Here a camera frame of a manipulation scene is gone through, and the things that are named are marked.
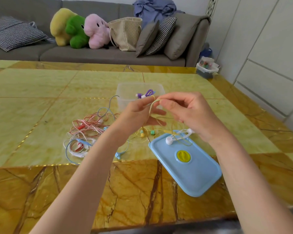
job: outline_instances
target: left hand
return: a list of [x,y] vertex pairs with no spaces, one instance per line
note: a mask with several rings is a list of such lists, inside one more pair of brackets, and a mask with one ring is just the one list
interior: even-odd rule
[[[166,122],[156,120],[154,117],[149,116],[150,104],[154,101],[154,97],[149,96],[143,99],[138,99],[130,102],[121,115],[117,118],[112,126],[118,127],[125,135],[129,137],[135,133],[142,126],[147,125],[166,125]],[[155,107],[151,110],[152,114],[166,115],[166,112]]]

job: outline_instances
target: plush toy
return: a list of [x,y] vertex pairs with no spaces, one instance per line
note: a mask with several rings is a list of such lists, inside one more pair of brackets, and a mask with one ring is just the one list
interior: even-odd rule
[[69,45],[71,36],[65,32],[65,28],[67,20],[75,15],[77,14],[66,8],[61,8],[54,14],[50,23],[50,32],[58,46]]
[[110,29],[97,14],[87,16],[84,31],[90,37],[89,47],[92,49],[99,49],[110,42]]
[[89,37],[84,31],[85,18],[80,15],[72,16],[66,23],[66,33],[71,35],[70,46],[72,48],[83,48],[89,42]]

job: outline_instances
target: table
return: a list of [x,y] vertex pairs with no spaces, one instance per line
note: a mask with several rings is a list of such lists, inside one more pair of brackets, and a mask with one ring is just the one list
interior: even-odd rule
[[[0,60],[0,233],[31,230],[77,169],[62,145],[72,121],[107,106],[117,84],[129,81],[161,83],[166,92],[200,91],[277,195],[293,207],[293,132],[221,75],[207,81],[187,67]],[[111,110],[118,112],[117,100]],[[191,138],[217,161],[209,145]],[[223,178],[201,197],[190,197],[147,142],[136,138],[121,161],[114,159],[92,228],[235,216]]]

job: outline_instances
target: blue clothing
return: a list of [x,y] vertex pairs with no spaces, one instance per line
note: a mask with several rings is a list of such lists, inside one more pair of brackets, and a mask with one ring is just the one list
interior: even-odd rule
[[134,15],[142,19],[142,29],[150,22],[162,21],[177,11],[172,0],[136,0]]

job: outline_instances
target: forearm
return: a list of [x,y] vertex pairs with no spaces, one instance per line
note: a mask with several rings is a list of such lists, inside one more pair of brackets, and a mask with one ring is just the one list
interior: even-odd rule
[[31,234],[90,233],[113,157],[124,136],[109,128],[99,137]]
[[281,204],[238,140],[227,130],[211,142],[246,234],[292,233],[293,215]]

